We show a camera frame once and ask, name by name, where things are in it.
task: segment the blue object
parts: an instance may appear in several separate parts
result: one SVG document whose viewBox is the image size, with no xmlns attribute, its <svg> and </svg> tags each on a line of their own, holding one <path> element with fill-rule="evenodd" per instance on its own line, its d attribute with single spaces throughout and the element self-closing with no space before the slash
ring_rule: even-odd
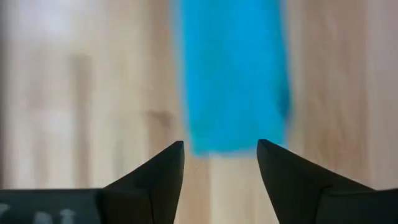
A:
<svg viewBox="0 0 398 224">
<path fill-rule="evenodd" d="M 285 143 L 289 80 L 278 0 L 179 0 L 186 124 L 195 155 Z"/>
</svg>

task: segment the wooden surface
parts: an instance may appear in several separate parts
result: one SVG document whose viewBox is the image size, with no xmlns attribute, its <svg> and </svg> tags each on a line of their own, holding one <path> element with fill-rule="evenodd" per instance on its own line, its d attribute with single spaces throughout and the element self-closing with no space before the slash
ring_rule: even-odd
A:
<svg viewBox="0 0 398 224">
<path fill-rule="evenodd" d="M 398 187 L 398 3 L 285 3 L 290 150 Z M 104 186 L 188 139 L 166 1 L 8 0 L 7 12 L 6 187 Z M 90 61 L 84 85 L 72 79 L 73 55 Z M 195 159 L 186 145 L 177 223 L 277 223 L 255 159 Z"/>
</svg>

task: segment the wooden floor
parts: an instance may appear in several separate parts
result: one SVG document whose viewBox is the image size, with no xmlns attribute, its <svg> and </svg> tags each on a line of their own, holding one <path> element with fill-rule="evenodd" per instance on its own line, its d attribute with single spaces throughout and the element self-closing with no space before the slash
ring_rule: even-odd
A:
<svg viewBox="0 0 398 224">
<path fill-rule="evenodd" d="M 6 187 L 104 186 L 187 138 L 167 1 L 5 2 Z M 398 2 L 285 3 L 290 150 L 398 187 Z M 256 160 L 187 153 L 176 222 L 277 223 Z"/>
</svg>

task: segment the blurred background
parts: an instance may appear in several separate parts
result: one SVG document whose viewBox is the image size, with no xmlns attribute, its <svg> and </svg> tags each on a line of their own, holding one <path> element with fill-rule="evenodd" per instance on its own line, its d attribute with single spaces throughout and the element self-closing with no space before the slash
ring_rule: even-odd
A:
<svg viewBox="0 0 398 224">
<path fill-rule="evenodd" d="M 398 2 L 284 3 L 289 149 L 398 187 Z M 102 187 L 187 138 L 170 2 L 1 4 L 4 188 Z M 176 222 L 277 223 L 257 161 L 187 153 Z"/>
</svg>

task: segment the black plastic part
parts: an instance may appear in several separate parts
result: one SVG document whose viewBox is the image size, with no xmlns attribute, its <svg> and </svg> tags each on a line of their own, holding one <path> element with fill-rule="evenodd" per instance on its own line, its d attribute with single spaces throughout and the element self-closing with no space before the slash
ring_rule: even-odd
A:
<svg viewBox="0 0 398 224">
<path fill-rule="evenodd" d="M 375 191 L 267 140 L 257 159 L 280 224 L 398 223 L 398 189 Z"/>
<path fill-rule="evenodd" d="M 178 141 L 103 189 L 0 190 L 0 223 L 173 224 L 183 168 Z"/>
</svg>

